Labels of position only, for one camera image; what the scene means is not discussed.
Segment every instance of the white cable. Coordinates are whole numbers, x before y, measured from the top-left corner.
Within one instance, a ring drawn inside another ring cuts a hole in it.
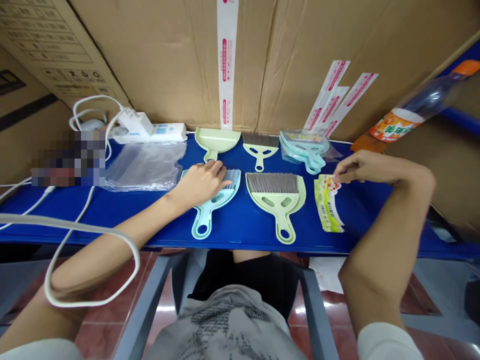
[[[88,113],[91,113],[91,112],[99,112],[102,116],[103,116],[103,122],[105,124],[107,124],[108,122],[108,119],[107,119],[107,114],[105,114],[102,110],[99,110],[99,109],[86,109],[86,110],[83,110],[81,111],[77,117],[82,117],[84,116],[85,114],[88,114]],[[69,120],[68,120],[68,124],[70,125],[70,128],[73,130],[73,131],[81,131],[82,129],[79,128],[79,127],[76,127],[75,126],[75,116],[72,116]]]
[[[88,207],[88,204],[90,203],[90,199],[92,197],[93,189],[94,189],[94,186],[91,187],[90,194],[88,195],[87,203],[83,207],[82,213],[80,215],[83,215],[83,213],[85,212],[84,210],[86,210],[86,208]],[[36,215],[0,214],[0,222],[13,223],[13,224],[27,224],[27,225],[43,225],[43,226],[50,226],[54,228],[60,228],[60,229],[69,229],[69,232],[67,234],[68,236],[71,234],[73,230],[89,232],[89,233],[111,234],[111,235],[118,236],[119,238],[124,240],[127,243],[127,245],[130,247],[131,252],[133,253],[133,258],[135,260],[135,269],[133,270],[133,273],[130,275],[128,280],[112,296],[110,296],[105,300],[100,300],[100,301],[61,302],[52,295],[52,290],[50,288],[50,281],[51,281],[55,261],[57,260],[60,254],[60,250],[65,244],[66,239],[68,239],[68,237],[65,236],[62,243],[56,250],[55,255],[53,256],[53,259],[51,260],[45,275],[45,284],[44,284],[45,296],[48,299],[48,301],[56,307],[83,308],[83,307],[102,306],[102,305],[108,304],[113,299],[115,299],[123,290],[125,290],[125,288],[132,282],[132,280],[135,278],[135,276],[139,272],[139,269],[140,269],[139,249],[137,248],[137,245],[132,241],[132,239],[130,239],[130,237],[128,237],[121,231],[118,231],[109,227],[86,225],[86,224],[80,224],[77,222],[60,220],[60,219],[55,219],[55,218],[46,217],[46,216],[36,216]]]
[[[30,182],[23,182],[22,185],[28,185],[28,184],[31,184],[31,183],[32,183],[31,181]],[[0,188],[10,188],[10,187],[16,186],[16,185],[18,185],[18,183],[16,183],[16,184],[5,184],[5,185],[0,185]]]
[[[339,143],[339,144],[350,144],[350,145],[353,144],[353,142],[350,142],[350,141],[330,140],[330,139],[328,139],[328,141],[331,143]]]
[[[35,204],[33,204],[27,211],[25,211],[22,215],[28,215],[30,214],[35,208],[40,205],[40,203],[50,194],[53,190],[55,189],[55,186],[48,186],[45,191],[43,192],[42,196],[36,201]],[[8,228],[12,223],[5,224],[3,226],[0,226],[0,230]]]
[[[79,107],[80,104],[83,104],[87,101],[90,101],[90,100],[94,100],[94,99],[110,99],[110,100],[113,100],[114,102],[116,102],[116,104],[118,105],[118,107],[120,108],[120,110],[123,110],[125,108],[125,106],[123,106],[117,99],[111,97],[111,96],[107,96],[107,95],[94,95],[94,96],[89,96],[89,97],[84,97],[83,99],[81,100],[78,100],[74,105],[73,105],[73,109],[72,109],[72,112],[73,112],[73,117],[75,119],[75,123],[76,123],[76,126],[78,129],[81,129],[80,127],[80,120],[79,120],[79,114],[77,114],[77,108]]]
[[[32,177],[27,177],[26,179],[20,181],[19,183],[13,185],[11,188],[9,188],[7,191],[5,191],[2,195],[0,195],[0,202],[5,199],[8,194],[10,194],[12,191],[14,191],[16,188],[21,187],[22,185],[25,185],[27,182],[31,181]]]

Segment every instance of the orange bottle cap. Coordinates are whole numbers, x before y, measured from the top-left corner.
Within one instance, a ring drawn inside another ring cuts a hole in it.
[[[472,76],[478,70],[480,70],[480,61],[476,60],[465,60],[462,61],[456,68],[454,68],[451,72],[462,74],[466,76]]]

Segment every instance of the dustpan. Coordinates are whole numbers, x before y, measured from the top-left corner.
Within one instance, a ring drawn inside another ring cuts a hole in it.
[[[206,150],[203,160],[207,162],[210,159],[217,160],[219,153],[233,149],[239,142],[241,134],[239,131],[197,127],[195,141],[202,149]]]
[[[275,214],[275,212],[270,210],[268,207],[264,206],[256,198],[256,196],[253,195],[253,193],[250,191],[249,182],[247,180],[247,174],[245,174],[245,183],[246,183],[246,189],[248,191],[248,194],[250,195],[250,197],[253,200],[253,202],[255,203],[255,205],[257,205],[263,211],[265,211],[269,214],[272,214],[275,217],[275,222],[277,222],[277,215]],[[290,215],[293,214],[293,213],[296,213],[298,210],[300,210],[300,208],[305,204],[305,200],[307,199],[307,189],[305,187],[304,178],[297,175],[296,176],[296,185],[297,185],[298,193],[299,193],[298,202],[295,204],[295,206],[290,211],[288,211],[286,213],[287,226],[290,228],[290,236],[288,238],[286,238],[282,235],[281,230],[279,228],[275,229],[275,234],[276,234],[276,238],[278,239],[278,241],[280,241],[282,244],[286,244],[286,245],[293,244],[293,242],[297,238],[297,235],[295,234],[295,230],[294,230],[294,228],[292,226],[292,223],[290,221]]]
[[[187,171],[188,170],[184,170],[181,173],[182,178]],[[240,170],[234,171],[238,171],[238,174],[235,178],[231,179],[233,184],[220,190],[213,199],[208,200],[200,206],[195,206],[197,213],[191,228],[191,234],[195,239],[203,240],[210,235],[212,232],[212,212],[228,204],[239,190],[242,173]]]
[[[280,138],[291,152],[307,158],[312,166],[316,168],[325,166],[322,156],[330,147],[328,141],[322,141],[318,143],[298,141],[292,139],[290,136],[287,137],[283,131],[280,131]]]
[[[308,157],[300,155],[300,153],[296,151],[283,136],[280,136],[280,144],[285,151],[286,156],[297,162],[305,163],[305,169],[307,173],[311,175],[319,174],[326,164],[325,160],[321,157],[317,158],[315,163],[312,163]]]

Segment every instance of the blue table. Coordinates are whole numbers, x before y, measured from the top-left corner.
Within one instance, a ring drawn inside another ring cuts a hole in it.
[[[118,154],[121,146],[112,142],[113,156]],[[344,184],[336,197],[340,217],[349,232],[329,233],[322,230],[314,198],[315,176],[305,171],[303,164],[293,164],[282,160],[281,152],[265,161],[266,172],[289,172],[303,176],[307,199],[305,205],[291,215],[291,222],[296,231],[296,241],[291,245],[280,243],[275,236],[275,219],[260,210],[250,198],[245,184],[244,172],[253,172],[255,159],[248,155],[242,141],[232,150],[219,155],[228,169],[240,169],[242,181],[236,196],[225,207],[212,215],[212,232],[205,240],[192,237],[191,228],[196,210],[191,209],[178,219],[168,224],[147,244],[154,247],[211,248],[211,249],[249,249],[302,253],[348,254],[372,224],[391,187],[377,183]],[[345,156],[351,154],[349,145],[335,143],[335,148]],[[188,138],[185,157],[180,161],[184,168],[202,162],[205,151],[193,137]],[[327,163],[324,174],[331,174],[336,163]],[[0,212],[20,214],[28,209],[43,193],[43,188],[24,186],[8,199]],[[59,219],[74,221],[82,210],[90,187],[57,188],[32,213]],[[109,192],[96,188],[90,207],[81,220],[84,224],[114,227],[125,219],[135,215],[165,192]],[[0,231],[0,242],[58,244],[66,230],[37,225],[12,225]],[[69,244],[86,245],[97,235],[94,233],[74,231]],[[480,249],[473,244],[451,245],[440,240],[427,224],[422,233],[419,257],[435,259],[472,259],[480,257]]]

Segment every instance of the red tile floor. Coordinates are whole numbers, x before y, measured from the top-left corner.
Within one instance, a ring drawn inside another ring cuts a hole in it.
[[[281,253],[281,255],[297,264],[308,266],[308,258],[297,258],[295,253],[288,252]],[[88,311],[75,340],[86,359],[112,359],[129,316],[138,301],[157,256],[158,253],[142,251],[140,253],[140,271],[134,281],[111,303]],[[105,299],[113,294],[130,276],[133,266],[133,261],[125,265],[123,269],[97,291],[94,297],[96,299]],[[28,302],[41,283],[41,280],[34,281],[31,289],[15,305],[17,310],[21,309]],[[331,291],[322,291],[322,296],[340,360],[358,359],[357,341],[352,329],[345,296]],[[408,314],[439,314],[439,310],[414,275],[412,275],[403,297],[401,311]],[[168,276],[158,303],[146,348],[153,343],[160,330],[173,323],[176,318],[171,280],[170,276]],[[288,323],[292,339],[306,357],[312,359],[307,315],[301,288],[298,289]],[[480,360],[480,349],[471,344],[411,328],[408,329],[408,332],[425,360]]]

